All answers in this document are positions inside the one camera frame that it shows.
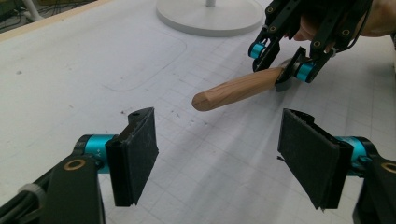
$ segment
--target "black cable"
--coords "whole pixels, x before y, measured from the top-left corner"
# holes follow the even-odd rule
[[[364,20],[361,23],[361,27],[359,28],[358,34],[356,35],[355,39],[353,39],[353,42],[349,46],[347,46],[346,48],[337,50],[337,53],[345,51],[345,50],[348,50],[348,49],[351,49],[356,44],[356,42],[358,42],[359,36],[361,35],[361,32],[363,32],[364,26],[366,25],[366,22],[367,22],[367,20],[369,18],[370,12],[371,12],[371,7],[369,7],[367,9],[366,15],[364,16]]]
[[[50,182],[51,170],[40,176],[34,183],[44,191],[47,190]],[[14,198],[0,207],[0,224],[11,223],[16,219],[35,211],[38,208],[38,199],[28,191],[18,193]]]
[[[33,224],[35,222],[33,221],[38,221],[38,218],[41,216],[42,209],[36,209],[28,214],[26,214],[23,217],[18,218],[18,224]]]
[[[52,6],[46,6],[46,7],[40,8],[40,9],[38,10],[38,12],[40,12],[40,13],[42,13],[42,12],[47,13],[49,10],[51,10],[51,7],[52,7]]]
[[[0,31],[1,31],[1,30],[4,30],[4,29],[7,29],[8,27],[11,27],[11,26],[15,26],[15,25],[20,24],[21,21],[22,21],[22,17],[21,17],[21,13],[19,13],[19,12],[18,12],[18,17],[19,17],[19,19],[18,19],[17,22],[14,22],[14,23],[12,23],[12,24],[10,24],[10,25],[5,25],[5,26],[3,26],[3,27],[0,27]]]
[[[59,6],[58,2],[59,2],[59,0],[56,0],[55,4],[53,5],[53,10],[52,10],[51,16],[58,14],[57,13],[58,12],[58,6]]]
[[[71,8],[76,8],[76,7],[79,7],[79,3],[78,2],[75,2]]]

